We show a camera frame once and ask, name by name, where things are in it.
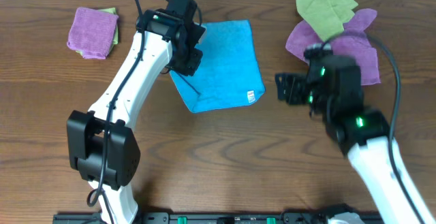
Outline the blue microfiber cloth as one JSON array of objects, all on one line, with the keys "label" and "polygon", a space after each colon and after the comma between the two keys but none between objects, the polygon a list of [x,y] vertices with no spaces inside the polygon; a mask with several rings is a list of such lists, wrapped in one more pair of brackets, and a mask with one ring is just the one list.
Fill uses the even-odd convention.
[{"label": "blue microfiber cloth", "polygon": [[248,20],[210,22],[197,49],[203,52],[193,76],[170,72],[187,109],[192,113],[250,106],[266,91],[251,24]]}]

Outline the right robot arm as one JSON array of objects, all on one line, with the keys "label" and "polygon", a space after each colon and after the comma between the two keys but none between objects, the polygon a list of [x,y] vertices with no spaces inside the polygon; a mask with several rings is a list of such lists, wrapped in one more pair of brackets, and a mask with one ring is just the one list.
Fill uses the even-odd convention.
[{"label": "right robot arm", "polygon": [[403,163],[394,123],[364,105],[356,60],[335,55],[330,44],[310,45],[304,57],[306,74],[276,74],[279,100],[308,105],[310,114],[322,116],[326,133],[361,177],[383,222],[434,223]]}]

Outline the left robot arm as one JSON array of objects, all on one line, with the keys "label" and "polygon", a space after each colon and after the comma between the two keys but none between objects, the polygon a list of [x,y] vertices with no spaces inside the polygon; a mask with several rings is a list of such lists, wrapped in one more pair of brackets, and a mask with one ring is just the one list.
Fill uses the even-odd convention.
[{"label": "left robot arm", "polygon": [[142,105],[163,69],[192,76],[206,29],[194,21],[194,0],[167,0],[164,9],[141,11],[129,54],[104,94],[87,112],[67,120],[69,163],[92,191],[87,204],[102,211],[85,217],[54,217],[62,223],[134,223],[138,204],[131,180],[140,162],[134,128]]}]

